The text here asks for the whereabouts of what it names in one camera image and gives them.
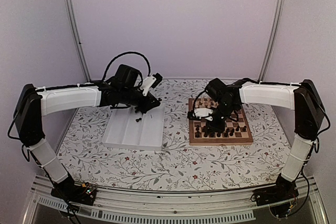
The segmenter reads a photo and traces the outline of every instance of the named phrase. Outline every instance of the wooden chessboard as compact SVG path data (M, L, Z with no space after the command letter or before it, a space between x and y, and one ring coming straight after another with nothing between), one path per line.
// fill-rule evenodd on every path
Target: wooden chessboard
M189 98L189 111L193 109L194 99ZM217 107L217 103L208 98L197 99L195 108L210 108ZM244 109L237 111L238 122L233 122L230 119L226 120L226 129L222 134L213 133L206 135L204 127L206 119L201 121L189 120L189 135L190 145L250 145L253 143L250 127L246 119Z

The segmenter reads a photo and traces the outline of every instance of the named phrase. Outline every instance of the white wall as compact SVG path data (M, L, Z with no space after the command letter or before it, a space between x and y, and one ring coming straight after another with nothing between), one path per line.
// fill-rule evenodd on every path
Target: white wall
M276 0L73 0L93 79L124 51L163 77L257 78ZM137 56L128 63L146 73Z
M6 133L23 85L83 82L64 0L0 0L0 223L19 222L36 165ZM50 115L44 131L55 146L69 112Z
M322 133L320 153L309 162L331 223L336 223L336 0L285 0L267 80L314 81L331 130ZM277 109L288 136L294 114Z

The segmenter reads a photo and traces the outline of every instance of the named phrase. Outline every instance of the leaf pattern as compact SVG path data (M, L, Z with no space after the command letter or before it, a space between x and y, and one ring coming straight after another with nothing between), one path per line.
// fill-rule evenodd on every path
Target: leaf pattern
M166 105L160 152L104 147L101 139L110 108L81 108L59 149L59 159L76 180L101 186L185 191L273 183L290 146L270 106L244 105L253 145L189 145L188 98L196 97L207 83L164 80L152 91Z

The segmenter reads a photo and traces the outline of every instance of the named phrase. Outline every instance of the white backdrop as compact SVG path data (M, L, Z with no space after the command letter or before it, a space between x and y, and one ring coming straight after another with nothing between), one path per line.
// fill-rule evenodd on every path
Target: white backdrop
M168 77L257 78L276 0L73 0L92 79L124 51ZM137 56L127 63L144 73Z

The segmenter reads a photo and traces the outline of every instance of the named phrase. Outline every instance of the robotic arm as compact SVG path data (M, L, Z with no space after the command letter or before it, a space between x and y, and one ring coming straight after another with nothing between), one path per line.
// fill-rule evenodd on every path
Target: robotic arm
M96 187L89 183L75 185L75 181L46 141L41 117L83 106L110 105L112 108L120 108L117 107L119 103L125 104L124 108L135 106L136 111L146 113L160 105L161 99L155 98L149 89L155 88L162 81L162 77L157 73L148 76L135 86L138 76L141 76L141 73L137 69L120 65L115 76L107 81L53 88L35 88L32 84L24 86L13 122L19 140L52 181L53 196L93 205Z
M254 198L260 206L297 197L295 180L310 158L325 115L313 82L304 80L302 83L291 84L259 83L245 78L226 85L219 79L214 79L209 82L204 92L218 102L217 108L193 107L193 111L188 113L188 118L205 118L205 131L208 134L223 133L226 127L225 120L232 112L240 110L243 103L268 104L295 110L295 138L287 162L276 184L266 189L255 190Z

